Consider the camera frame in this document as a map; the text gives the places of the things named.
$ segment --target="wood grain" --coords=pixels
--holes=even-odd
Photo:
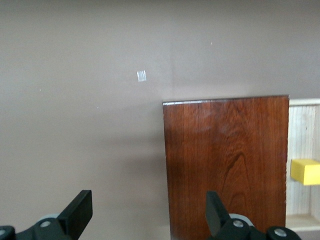
[[[206,192],[265,231],[285,225],[287,96],[164,102],[170,231],[204,240]]]
[[[320,161],[320,105],[315,108],[312,158]],[[320,185],[311,188],[311,215],[320,221]]]
[[[289,107],[286,167],[286,215],[309,214],[311,186],[290,177],[292,159],[312,159],[315,138],[315,105]]]

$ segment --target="screw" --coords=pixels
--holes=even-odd
[[[284,230],[280,229],[280,228],[276,228],[274,230],[274,233],[276,235],[278,235],[279,237],[286,237],[287,236],[287,233]]]
[[[40,227],[41,227],[41,228],[45,228],[45,227],[48,227],[50,224],[51,224],[51,222],[49,222],[49,221],[44,221],[43,223],[40,224]]]
[[[244,227],[244,224],[242,221],[239,221],[239,220],[235,220],[233,221],[233,225],[237,228],[243,228]]]

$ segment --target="yellow block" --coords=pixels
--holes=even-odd
[[[312,159],[293,159],[290,175],[303,185],[320,185],[320,162]]]

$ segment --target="white sticker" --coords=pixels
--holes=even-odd
[[[146,77],[146,71],[137,71],[136,74],[138,75],[138,82],[144,82],[147,81],[147,77]]]

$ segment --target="wooden cabinet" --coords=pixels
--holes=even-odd
[[[285,225],[288,96],[164,102],[171,239],[209,235],[206,192],[265,231]]]

